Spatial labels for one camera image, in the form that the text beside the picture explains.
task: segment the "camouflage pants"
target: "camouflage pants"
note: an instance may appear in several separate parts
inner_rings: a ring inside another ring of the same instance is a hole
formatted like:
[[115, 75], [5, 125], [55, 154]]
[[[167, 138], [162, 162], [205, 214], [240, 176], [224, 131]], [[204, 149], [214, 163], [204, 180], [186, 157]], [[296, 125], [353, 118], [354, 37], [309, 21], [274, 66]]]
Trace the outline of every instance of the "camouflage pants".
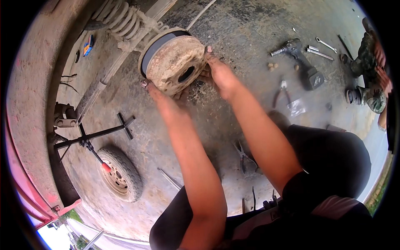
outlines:
[[358, 77], [363, 75], [365, 88], [357, 86], [361, 94], [361, 104], [367, 104], [377, 114], [382, 113], [386, 107], [386, 96], [377, 81], [375, 67], [377, 66], [374, 56], [375, 41], [373, 37], [365, 32], [358, 49], [358, 57], [351, 62], [350, 68]]

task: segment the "brake drum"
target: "brake drum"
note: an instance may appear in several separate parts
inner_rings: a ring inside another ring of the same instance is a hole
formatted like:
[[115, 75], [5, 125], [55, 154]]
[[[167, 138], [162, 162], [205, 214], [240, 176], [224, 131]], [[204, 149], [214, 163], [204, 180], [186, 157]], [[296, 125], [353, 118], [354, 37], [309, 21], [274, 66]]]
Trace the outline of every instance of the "brake drum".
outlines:
[[166, 95], [191, 84], [204, 69], [204, 46], [181, 28], [154, 37], [139, 58], [139, 71]]

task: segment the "pliers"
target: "pliers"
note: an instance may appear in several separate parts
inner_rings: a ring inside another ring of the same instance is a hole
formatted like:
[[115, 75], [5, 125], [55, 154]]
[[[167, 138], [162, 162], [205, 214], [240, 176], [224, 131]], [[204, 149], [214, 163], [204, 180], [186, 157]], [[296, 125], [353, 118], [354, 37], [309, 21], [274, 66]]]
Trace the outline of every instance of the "pliers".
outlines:
[[255, 161], [253, 161], [252, 159], [250, 159], [243, 151], [242, 145], [240, 144], [240, 141], [237, 140], [235, 143], [233, 143], [233, 145], [235, 146], [236, 150], [238, 151], [239, 155], [240, 155], [240, 169], [242, 170], [242, 173], [244, 174], [246, 172], [246, 169], [244, 168], [244, 163], [243, 160], [244, 158], [248, 158], [251, 162], [254, 163], [254, 165], [256, 166], [256, 170], [258, 168], [258, 165]]
[[280, 95], [280, 93], [281, 93], [282, 91], [285, 92], [286, 98], [288, 99], [288, 105], [289, 105], [289, 107], [290, 107], [290, 108], [292, 107], [292, 102], [290, 101], [290, 96], [289, 96], [289, 93], [288, 93], [288, 90], [287, 90], [286, 87], [287, 87], [287, 85], [286, 85], [285, 78], [284, 78], [284, 76], [282, 76], [282, 81], [281, 81], [281, 83], [280, 83], [280, 88], [279, 88], [278, 92], [275, 94], [274, 102], [272, 103], [272, 107], [273, 107], [273, 108], [276, 108], [276, 103], [277, 103], [277, 101], [278, 101], [278, 97], [279, 97], [279, 95]]

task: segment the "white hose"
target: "white hose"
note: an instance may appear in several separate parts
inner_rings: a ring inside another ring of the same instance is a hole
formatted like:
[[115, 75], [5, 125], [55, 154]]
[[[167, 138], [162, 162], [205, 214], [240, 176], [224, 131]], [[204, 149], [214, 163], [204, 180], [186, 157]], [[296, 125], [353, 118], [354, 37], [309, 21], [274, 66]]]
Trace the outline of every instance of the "white hose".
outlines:
[[200, 13], [192, 20], [192, 22], [189, 24], [189, 26], [186, 28], [186, 30], [189, 30], [194, 23], [197, 21], [197, 19], [199, 19], [199, 17], [215, 2], [216, 0], [212, 0], [209, 4], [207, 4], [206, 7], [204, 7], [204, 9], [202, 11], [200, 11]]

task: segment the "person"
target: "person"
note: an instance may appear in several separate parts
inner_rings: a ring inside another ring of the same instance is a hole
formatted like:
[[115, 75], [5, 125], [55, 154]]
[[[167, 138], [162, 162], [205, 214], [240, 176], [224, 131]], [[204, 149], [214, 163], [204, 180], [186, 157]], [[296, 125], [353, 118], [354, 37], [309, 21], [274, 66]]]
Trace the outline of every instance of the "person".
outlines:
[[371, 162], [364, 143], [349, 132], [291, 125], [278, 112], [268, 116], [211, 46], [199, 80], [211, 84], [228, 101], [257, 164], [281, 195], [282, 202], [227, 217], [221, 181], [204, 151], [188, 109], [185, 90], [173, 100], [150, 80], [141, 85], [168, 129], [184, 187], [150, 231], [150, 247], [158, 249], [241, 249], [282, 235], [302, 235], [327, 228], [368, 228], [371, 216], [355, 200], [368, 182]]
[[350, 69], [356, 77], [363, 75], [365, 88], [346, 90], [346, 101], [349, 104], [367, 104], [379, 115], [378, 127], [386, 130], [386, 107], [389, 94], [392, 92], [392, 81], [389, 78], [389, 66], [377, 33], [365, 17], [362, 19], [365, 28], [364, 38], [358, 50], [358, 57], [351, 62]]

